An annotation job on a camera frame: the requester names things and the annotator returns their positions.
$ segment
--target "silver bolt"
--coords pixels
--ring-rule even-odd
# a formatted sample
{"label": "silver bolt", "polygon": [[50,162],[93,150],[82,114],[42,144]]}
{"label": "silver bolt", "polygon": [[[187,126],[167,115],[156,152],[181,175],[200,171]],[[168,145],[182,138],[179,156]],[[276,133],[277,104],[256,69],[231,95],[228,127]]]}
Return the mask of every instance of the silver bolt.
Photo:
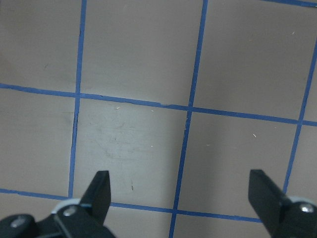
{"label": "silver bolt", "polygon": [[299,208],[303,211],[303,212],[307,212],[307,213],[312,213],[314,212],[314,207],[312,205],[310,205],[309,203],[302,203]]}
{"label": "silver bolt", "polygon": [[25,222],[25,218],[24,217],[22,217],[22,216],[18,216],[18,218],[17,219],[15,219],[13,222],[11,222],[11,227],[12,228],[17,228],[17,227],[19,227],[19,226],[21,226],[24,222]]}
{"label": "silver bolt", "polygon": [[70,206],[69,208],[67,208],[64,212],[63,215],[66,217],[69,217],[71,215],[73,215],[76,212],[77,208],[75,206]]}

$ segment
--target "robotic claw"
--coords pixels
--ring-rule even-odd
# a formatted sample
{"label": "robotic claw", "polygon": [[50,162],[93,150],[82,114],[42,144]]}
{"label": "robotic claw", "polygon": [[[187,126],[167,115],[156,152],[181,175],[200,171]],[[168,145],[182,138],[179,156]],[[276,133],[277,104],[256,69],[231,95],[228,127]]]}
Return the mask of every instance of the robotic claw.
{"label": "robotic claw", "polygon": [[[27,214],[1,220],[1,238],[115,238],[103,226],[110,198],[109,173],[98,171],[80,200],[59,203],[44,220]],[[273,238],[317,238],[317,207],[287,197],[262,170],[250,171],[249,202]]]}

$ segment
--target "blue grid line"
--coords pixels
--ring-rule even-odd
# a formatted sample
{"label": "blue grid line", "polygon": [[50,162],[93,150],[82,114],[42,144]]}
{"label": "blue grid line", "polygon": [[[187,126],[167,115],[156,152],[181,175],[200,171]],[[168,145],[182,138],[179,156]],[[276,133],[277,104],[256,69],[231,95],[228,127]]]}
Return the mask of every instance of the blue grid line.
{"label": "blue grid line", "polygon": [[[28,88],[28,87],[1,84],[1,83],[0,83],[0,88],[12,89],[12,90],[22,91],[22,92],[26,92],[26,93],[43,94],[43,95],[53,95],[53,96],[71,97],[71,98],[77,97],[76,93],[71,93],[71,92],[61,92],[61,91],[45,90],[45,89],[38,89],[38,88]],[[281,123],[288,123],[288,124],[297,124],[298,123],[298,120],[296,120],[296,119],[280,118],[280,117],[273,117],[273,116],[266,116],[266,115],[259,115],[259,114],[250,114],[250,113],[239,113],[239,112],[231,112],[231,111],[223,111],[223,110],[215,110],[215,109],[207,109],[207,108],[189,107],[189,106],[182,106],[182,105],[175,105],[175,104],[167,105],[167,104],[161,104],[158,102],[143,101],[143,100],[129,99],[129,98],[120,98],[120,97],[111,97],[111,96],[103,96],[103,95],[97,95],[97,94],[80,93],[80,98],[91,99],[91,100],[101,100],[101,101],[108,101],[108,102],[117,102],[117,103],[131,103],[131,104],[139,105],[139,106],[174,109],[174,110],[181,110],[181,111],[191,111],[191,112],[196,112],[196,113],[213,114],[213,115],[220,115],[220,116],[227,116],[227,117],[267,120],[267,121],[274,121],[274,122],[281,122]],[[303,124],[317,126],[317,122],[315,122],[315,121],[306,121],[305,120],[305,121],[303,121]]]}
{"label": "blue grid line", "polygon": [[311,85],[312,85],[316,60],[317,60],[317,38],[316,38],[316,42],[315,42],[314,53],[313,53],[312,62],[311,62],[309,75],[308,75],[308,79],[307,79],[307,83],[306,83],[306,88],[305,88],[305,92],[304,92],[303,102],[302,102],[302,106],[301,106],[301,112],[300,112],[299,119],[298,119],[299,122],[298,122],[298,125],[296,128],[294,142],[293,142],[293,146],[292,146],[292,150],[291,150],[291,156],[290,156],[290,159],[288,162],[287,172],[286,172],[286,176],[285,176],[285,181],[284,181],[284,186],[283,186],[283,191],[285,193],[287,192],[289,178],[291,176],[292,169],[293,169],[298,140],[299,140],[299,136],[301,134],[301,129],[302,129],[303,121],[304,121],[307,99],[308,99],[309,91],[310,91]]}
{"label": "blue grid line", "polygon": [[[0,188],[0,193],[18,194],[18,195],[21,195],[21,196],[46,198],[46,199],[53,199],[53,200],[60,200],[60,201],[68,199],[68,197],[65,197],[65,196],[43,194],[43,193],[36,193],[36,192],[25,192],[25,191],[9,190],[9,189],[3,189],[3,188]],[[163,213],[173,213],[174,212],[173,209],[169,209],[169,208],[142,206],[142,205],[116,203],[116,202],[112,202],[110,204],[110,206],[111,207],[127,208],[127,209],[135,209],[135,210],[143,210],[143,211],[151,211],[151,212],[163,212]],[[185,211],[185,210],[176,210],[176,213],[177,214],[181,214],[181,215],[186,215],[186,216],[220,218],[220,219],[226,219],[226,220],[261,223],[260,219],[251,218],[251,217],[231,216],[231,215],[205,213],[205,212],[192,212],[192,211]]]}
{"label": "blue grid line", "polygon": [[299,0],[262,0],[262,1],[270,1],[270,2],[288,4],[288,5],[295,5],[295,6],[317,7],[316,2],[310,2],[310,1],[299,1]]}
{"label": "blue grid line", "polygon": [[[189,101],[188,101],[188,107],[192,107],[194,104],[197,78],[198,78],[198,72],[199,72],[200,56],[201,56],[201,52],[202,52],[203,39],[204,39],[207,7],[208,7],[208,0],[204,0],[203,6],[202,6],[201,19],[200,19],[200,26],[199,26],[199,33],[198,33],[198,40],[197,40],[197,49],[196,49],[196,56],[195,56],[195,64],[194,64],[194,70],[193,70],[193,79],[192,79],[192,85],[191,85],[190,96],[189,96]],[[173,236],[174,236],[174,229],[175,229],[175,223],[176,223],[180,189],[181,189],[181,185],[182,185],[182,178],[183,178],[183,171],[184,171],[184,165],[185,165],[186,149],[187,149],[187,142],[188,142],[191,118],[192,118],[192,112],[187,111],[187,118],[186,118],[185,131],[184,131],[184,139],[183,139],[183,145],[182,145],[181,156],[180,156],[180,161],[179,161],[178,176],[177,176],[177,182],[176,182],[175,198],[174,198],[174,204],[173,204],[173,213],[172,213],[170,227],[169,227],[169,236],[168,236],[169,238],[173,238]]]}
{"label": "blue grid line", "polygon": [[68,197],[69,198],[73,197],[73,190],[74,190],[77,126],[78,126],[78,115],[79,115],[79,108],[80,108],[80,82],[81,82],[81,71],[82,71],[83,50],[84,50],[86,8],[87,8],[87,0],[82,0],[81,13],[80,13],[80,27],[79,27],[80,33],[79,33],[79,39],[78,39],[78,53],[77,53],[76,98],[75,98],[75,110],[74,110],[73,140],[72,140],[71,151],[70,151],[70,166],[69,166],[69,183],[68,183]]}

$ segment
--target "vertical blue line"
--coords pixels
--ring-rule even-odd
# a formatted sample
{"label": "vertical blue line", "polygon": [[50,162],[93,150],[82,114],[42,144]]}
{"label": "vertical blue line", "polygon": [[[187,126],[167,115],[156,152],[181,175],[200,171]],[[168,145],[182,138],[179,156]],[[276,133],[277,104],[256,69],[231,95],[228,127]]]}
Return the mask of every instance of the vertical blue line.
{"label": "vertical blue line", "polygon": [[290,159],[289,159],[289,162],[288,162],[287,172],[286,172],[286,176],[285,176],[285,181],[284,181],[284,186],[283,186],[283,191],[285,193],[287,192],[289,178],[291,176],[292,169],[293,169],[293,164],[294,164],[294,160],[295,160],[298,140],[299,140],[299,136],[301,134],[301,129],[302,129],[302,125],[303,125],[307,99],[308,99],[309,91],[310,91],[311,85],[312,85],[312,80],[313,80],[313,74],[314,74],[314,70],[315,70],[316,60],[317,60],[317,39],[316,39],[316,42],[315,42],[313,58],[312,58],[311,67],[310,67],[310,70],[309,70],[309,75],[308,75],[308,79],[307,79],[307,83],[306,83],[305,93],[304,93],[303,102],[302,102],[302,106],[301,106],[301,112],[299,114],[298,125],[297,125],[297,128],[296,128],[295,138],[294,138],[294,142],[293,142],[293,146],[292,146],[292,150],[291,150],[291,156],[290,156]]}
{"label": "vertical blue line", "polygon": [[[201,15],[201,19],[200,19],[198,41],[197,41],[197,48],[196,48],[196,57],[195,57],[195,64],[194,64],[194,72],[193,72],[192,86],[191,86],[190,96],[189,96],[189,101],[188,101],[188,107],[192,107],[194,104],[194,97],[195,97],[195,92],[196,92],[200,56],[201,56],[201,52],[202,52],[202,45],[203,45],[203,38],[204,38],[207,6],[208,6],[208,0],[204,0],[203,7],[202,7],[202,15]],[[174,198],[174,204],[173,204],[173,212],[172,212],[172,218],[171,218],[170,228],[169,228],[169,236],[168,236],[169,238],[173,238],[173,236],[174,236],[177,209],[178,209],[178,203],[179,203],[179,194],[180,194],[180,189],[181,189],[182,179],[183,179],[183,171],[184,171],[184,165],[185,165],[186,149],[187,149],[187,142],[188,142],[188,135],[189,135],[191,119],[192,119],[192,112],[187,111],[187,119],[186,119],[186,124],[185,124],[184,139],[183,139],[182,151],[181,151],[181,156],[180,156],[176,190],[175,190],[175,198]]]}
{"label": "vertical blue line", "polygon": [[79,108],[80,108],[80,82],[81,82],[81,70],[82,70],[82,62],[83,62],[86,8],[87,8],[87,0],[82,0],[81,13],[80,13],[79,38],[78,38],[78,52],[77,52],[76,97],[75,97],[75,112],[74,112],[74,125],[73,125],[73,141],[72,141],[71,151],[70,151],[70,168],[69,168],[69,184],[68,184],[69,198],[73,197],[73,189],[74,189],[77,125],[78,125],[78,115],[79,115]]}

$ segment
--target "tile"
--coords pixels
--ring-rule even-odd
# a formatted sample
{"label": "tile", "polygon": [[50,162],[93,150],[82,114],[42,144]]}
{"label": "tile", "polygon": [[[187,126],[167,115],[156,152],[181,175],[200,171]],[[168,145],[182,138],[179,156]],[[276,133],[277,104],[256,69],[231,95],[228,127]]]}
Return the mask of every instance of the tile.
{"label": "tile", "polygon": [[0,83],[75,91],[81,1],[2,0]]}
{"label": "tile", "polygon": [[192,115],[178,208],[257,217],[248,202],[250,169],[283,186],[296,125]]}
{"label": "tile", "polygon": [[293,170],[288,184],[288,195],[308,198],[317,203],[316,190],[316,154],[317,127],[303,126]]}
{"label": "tile", "polygon": [[0,193],[0,220],[14,214],[30,214],[36,221],[46,218],[58,200]]}
{"label": "tile", "polygon": [[0,188],[67,196],[74,99],[0,89]]}
{"label": "tile", "polygon": [[317,70],[315,65],[315,71],[313,74],[313,80],[311,89],[309,91],[306,109],[305,109],[305,120],[317,121]]}
{"label": "tile", "polygon": [[269,238],[263,224],[177,215],[174,238]]}
{"label": "tile", "polygon": [[109,170],[112,202],[171,208],[185,111],[81,100],[74,194]]}
{"label": "tile", "polygon": [[110,207],[105,225],[120,238],[166,238],[171,214]]}
{"label": "tile", "polygon": [[187,105],[202,0],[90,0],[84,93]]}
{"label": "tile", "polygon": [[194,106],[297,119],[316,24],[313,8],[211,1]]}

